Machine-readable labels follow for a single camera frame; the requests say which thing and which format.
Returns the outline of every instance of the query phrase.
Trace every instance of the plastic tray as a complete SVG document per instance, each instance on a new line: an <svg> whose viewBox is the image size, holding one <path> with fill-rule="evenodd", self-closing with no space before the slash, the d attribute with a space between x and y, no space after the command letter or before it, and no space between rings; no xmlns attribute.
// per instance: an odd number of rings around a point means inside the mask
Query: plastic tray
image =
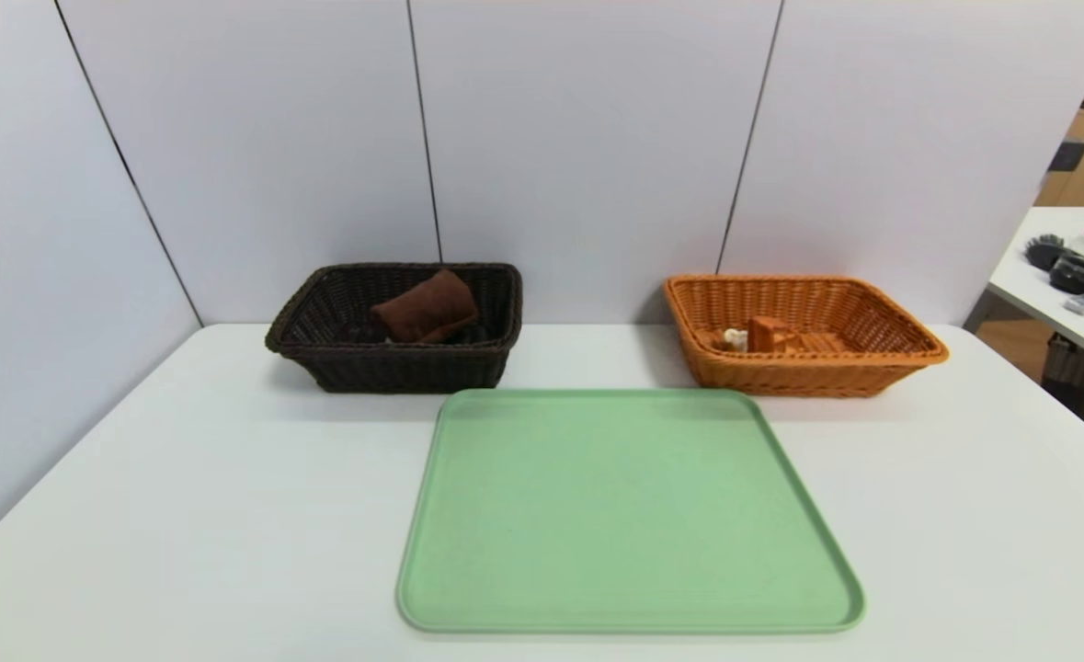
<svg viewBox="0 0 1084 662"><path fill-rule="evenodd" d="M864 611L759 407L721 390L452 395L398 603L456 633L820 633Z"/></svg>

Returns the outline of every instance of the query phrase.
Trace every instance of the orange wicker basket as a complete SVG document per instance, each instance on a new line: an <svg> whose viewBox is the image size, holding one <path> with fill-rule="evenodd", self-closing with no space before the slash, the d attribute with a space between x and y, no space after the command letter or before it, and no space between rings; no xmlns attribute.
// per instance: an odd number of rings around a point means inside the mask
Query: orange wicker basket
<svg viewBox="0 0 1084 662"><path fill-rule="evenodd" d="M950 356L902 307L840 276L673 276L663 285L698 385L765 395L866 398ZM726 328L770 315L801 334L803 352L725 351Z"/></svg>

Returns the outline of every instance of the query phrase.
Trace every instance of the small white figurine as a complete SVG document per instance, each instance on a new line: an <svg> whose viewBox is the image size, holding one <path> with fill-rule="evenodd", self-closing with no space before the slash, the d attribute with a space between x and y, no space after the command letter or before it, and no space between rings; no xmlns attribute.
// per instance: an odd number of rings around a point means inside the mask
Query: small white figurine
<svg viewBox="0 0 1084 662"><path fill-rule="evenodd" d="M737 330L736 328L726 328L725 334L722 335L722 338L725 339L726 343L730 343L732 345L732 347L734 347L735 352L744 352L747 351L747 336L748 333L746 330Z"/></svg>

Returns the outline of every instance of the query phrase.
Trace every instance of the white table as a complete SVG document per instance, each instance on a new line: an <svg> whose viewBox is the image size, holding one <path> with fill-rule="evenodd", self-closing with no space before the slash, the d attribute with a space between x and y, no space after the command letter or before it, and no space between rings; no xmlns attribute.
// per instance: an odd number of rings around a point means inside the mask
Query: white table
<svg viewBox="0 0 1084 662"><path fill-rule="evenodd" d="M960 328L879 398L760 399L868 613L759 637L408 627L443 398L322 393L264 328L201 330L0 523L0 662L1084 659L1084 424ZM526 326L502 386L689 385L669 327Z"/></svg>
<svg viewBox="0 0 1084 662"><path fill-rule="evenodd" d="M1049 275L1024 259L1024 245L1041 234L1070 239L1084 232L1084 207L1033 207L991 275L988 289L1084 349L1084 315L1063 307L1070 297L1049 285Z"/></svg>

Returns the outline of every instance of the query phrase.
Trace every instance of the wicker basket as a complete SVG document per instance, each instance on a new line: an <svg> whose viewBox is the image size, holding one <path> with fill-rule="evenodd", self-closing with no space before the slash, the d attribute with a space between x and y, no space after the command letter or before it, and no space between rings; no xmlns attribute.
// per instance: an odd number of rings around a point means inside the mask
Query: wicker basket
<svg viewBox="0 0 1084 662"><path fill-rule="evenodd" d="M472 289L475 325L446 343L387 343L370 307L444 268ZM453 393L496 386L520 330L521 275L512 264L339 264L309 276L263 343L330 392Z"/></svg>
<svg viewBox="0 0 1084 662"><path fill-rule="evenodd" d="M838 276L675 276L663 285L698 385L766 395L865 398L950 356L868 283ZM790 323L812 351L723 351L715 338L753 315Z"/></svg>

